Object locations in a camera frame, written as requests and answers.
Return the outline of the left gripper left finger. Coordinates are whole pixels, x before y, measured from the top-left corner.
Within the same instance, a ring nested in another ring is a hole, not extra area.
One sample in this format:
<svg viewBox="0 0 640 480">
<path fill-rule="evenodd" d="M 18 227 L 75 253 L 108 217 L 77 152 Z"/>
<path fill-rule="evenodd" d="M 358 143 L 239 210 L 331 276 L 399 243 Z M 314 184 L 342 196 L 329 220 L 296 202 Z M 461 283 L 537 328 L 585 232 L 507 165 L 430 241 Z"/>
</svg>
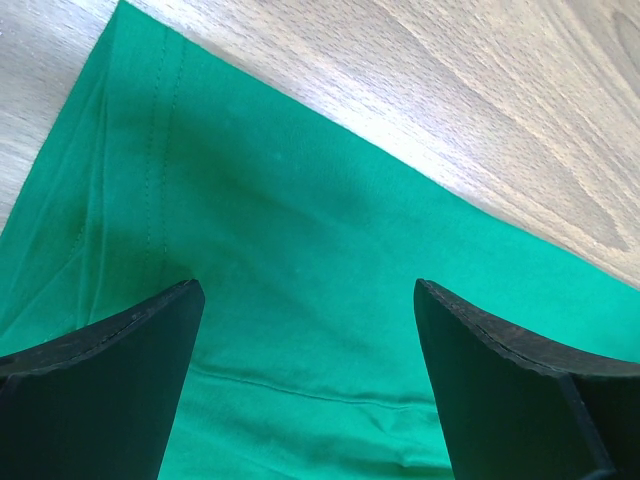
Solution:
<svg viewBox="0 0 640 480">
<path fill-rule="evenodd" d="M 2 478 L 157 478 L 204 304 L 183 281 L 2 357 Z"/>
</svg>

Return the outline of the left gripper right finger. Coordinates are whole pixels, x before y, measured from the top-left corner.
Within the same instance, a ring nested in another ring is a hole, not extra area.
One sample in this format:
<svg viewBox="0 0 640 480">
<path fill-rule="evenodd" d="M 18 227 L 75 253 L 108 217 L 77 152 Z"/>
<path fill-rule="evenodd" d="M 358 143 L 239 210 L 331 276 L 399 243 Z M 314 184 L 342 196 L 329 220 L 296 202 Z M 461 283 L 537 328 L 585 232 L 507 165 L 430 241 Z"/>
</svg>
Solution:
<svg viewBox="0 0 640 480">
<path fill-rule="evenodd" d="M 635 479 L 639 367 L 417 281 L 414 311 L 458 479 Z"/>
</svg>

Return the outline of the green t shirt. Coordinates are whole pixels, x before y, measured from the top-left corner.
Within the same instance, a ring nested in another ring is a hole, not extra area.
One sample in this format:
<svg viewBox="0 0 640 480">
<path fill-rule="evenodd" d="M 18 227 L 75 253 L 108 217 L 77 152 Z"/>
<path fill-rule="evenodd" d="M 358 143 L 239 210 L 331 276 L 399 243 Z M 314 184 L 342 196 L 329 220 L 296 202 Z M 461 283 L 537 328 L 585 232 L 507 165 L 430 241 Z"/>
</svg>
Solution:
<svg viewBox="0 0 640 480">
<path fill-rule="evenodd" d="M 128 3 L 1 235 L 13 353 L 194 278 L 164 479 L 448 479 L 417 279 L 637 361 L 639 294 Z"/>
</svg>

